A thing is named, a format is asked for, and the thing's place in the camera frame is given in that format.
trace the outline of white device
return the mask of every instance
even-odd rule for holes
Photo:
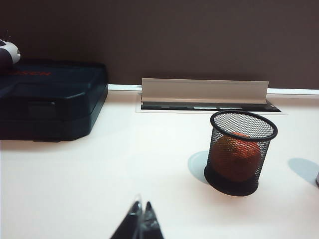
[[[6,36],[3,40],[0,39],[0,68],[6,68],[17,63],[21,58],[19,49],[16,45],[10,42],[10,37]]]

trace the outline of white tabletop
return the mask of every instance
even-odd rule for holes
[[[279,133],[259,188],[234,197],[189,169],[205,160],[211,115],[137,113],[136,95],[109,91],[76,141],[1,142],[2,239],[107,239],[138,193],[166,239],[318,238],[319,99],[270,99],[287,115],[266,116]]]

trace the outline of red logo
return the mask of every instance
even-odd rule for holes
[[[8,72],[8,75],[29,75],[29,76],[49,76],[52,72],[44,72],[44,71],[11,71]]]

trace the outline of black cup base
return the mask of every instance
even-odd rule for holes
[[[256,175],[244,182],[232,182],[218,174],[209,166],[205,167],[204,175],[207,182],[213,188],[231,196],[248,196],[254,193],[258,188],[258,178]]]

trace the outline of mesh wire basket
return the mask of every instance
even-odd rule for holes
[[[258,188],[258,179],[270,140],[277,127],[268,119],[244,111],[212,115],[213,132],[204,175],[218,191],[247,196]]]

